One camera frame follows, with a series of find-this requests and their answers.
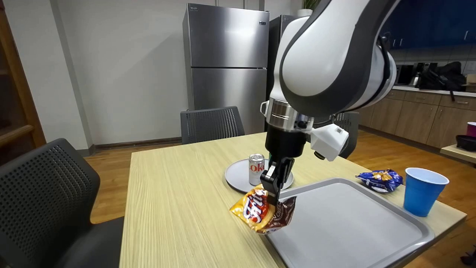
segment white plate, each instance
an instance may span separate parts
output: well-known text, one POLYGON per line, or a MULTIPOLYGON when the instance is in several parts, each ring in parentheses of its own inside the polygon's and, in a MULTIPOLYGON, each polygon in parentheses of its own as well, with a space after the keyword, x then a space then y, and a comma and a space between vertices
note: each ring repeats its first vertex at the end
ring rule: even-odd
MULTIPOLYGON (((229 185, 232 185, 238 191, 250 191, 255 185, 249 183, 249 159, 243 159, 234 162, 226 171, 225 178, 229 185)), ((284 183, 283 188, 290 187, 295 183, 295 175, 289 174, 287 181, 284 183)))

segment floor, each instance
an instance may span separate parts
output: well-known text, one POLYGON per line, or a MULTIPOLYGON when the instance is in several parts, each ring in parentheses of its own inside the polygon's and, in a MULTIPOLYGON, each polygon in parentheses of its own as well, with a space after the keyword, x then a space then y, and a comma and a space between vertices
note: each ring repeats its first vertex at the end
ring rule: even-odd
MULTIPOLYGON (((92 221, 124 215, 133 151, 174 144, 177 142, 165 141, 103 147, 88 156, 88 162, 101 175, 92 221)), ((460 255, 472 251, 476 244, 476 168, 473 165, 369 130, 359 130, 359 142, 350 159, 371 169, 391 168, 405 174, 406 166, 424 166, 449 177, 451 183, 439 199, 467 212, 467 218, 408 266, 463 266, 460 255)))

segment wooden table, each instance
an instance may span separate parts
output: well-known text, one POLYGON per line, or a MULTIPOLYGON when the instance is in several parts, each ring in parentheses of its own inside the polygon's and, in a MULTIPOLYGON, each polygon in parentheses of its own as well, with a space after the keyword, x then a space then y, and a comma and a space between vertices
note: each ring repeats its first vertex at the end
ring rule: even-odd
MULTIPOLYGON (((265 133, 133 153, 121 266, 284 266, 265 236, 250 230, 229 206, 243 194, 223 178, 249 154, 266 153, 265 133)), ((356 180, 365 166, 317 159, 307 145, 293 174, 299 187, 333 177, 356 180)), ((403 203, 403 185, 384 194, 403 203)), ((436 202, 423 218, 436 236, 466 217, 436 202)))
POLYGON ((457 157, 457 159, 461 159, 466 162, 476 163, 476 151, 463 150, 463 148, 457 147, 457 144, 442 147, 440 151, 442 151, 442 154, 448 154, 451 157, 457 157))

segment stainless steel refrigerator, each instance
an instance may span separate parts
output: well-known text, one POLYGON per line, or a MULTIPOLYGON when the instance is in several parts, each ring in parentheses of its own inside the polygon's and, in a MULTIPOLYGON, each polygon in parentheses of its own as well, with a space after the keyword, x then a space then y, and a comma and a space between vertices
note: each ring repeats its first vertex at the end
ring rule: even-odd
POLYGON ((237 105, 246 132, 265 129, 269 14, 188 4, 183 19, 189 108, 237 105))

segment office chair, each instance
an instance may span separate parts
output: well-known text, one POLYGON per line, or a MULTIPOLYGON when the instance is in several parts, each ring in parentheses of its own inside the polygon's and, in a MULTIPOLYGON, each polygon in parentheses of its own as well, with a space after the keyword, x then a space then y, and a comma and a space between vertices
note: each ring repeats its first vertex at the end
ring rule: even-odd
POLYGON ((180 124, 182 142, 244 135, 241 117, 235 105, 182 111, 180 124))
POLYGON ((98 174, 64 138, 2 165, 0 263, 119 266, 124 218, 89 220, 98 187, 98 174))
MULTIPOLYGON (((323 126, 329 123, 326 121, 315 121, 314 127, 323 126)), ((339 156, 341 157, 348 157, 356 145, 357 145, 357 133, 359 133, 359 111, 347 111, 347 113, 341 113, 338 114, 338 117, 335 118, 335 123, 339 124, 341 127, 344 127, 348 132, 348 138, 345 145, 342 147, 339 156)))

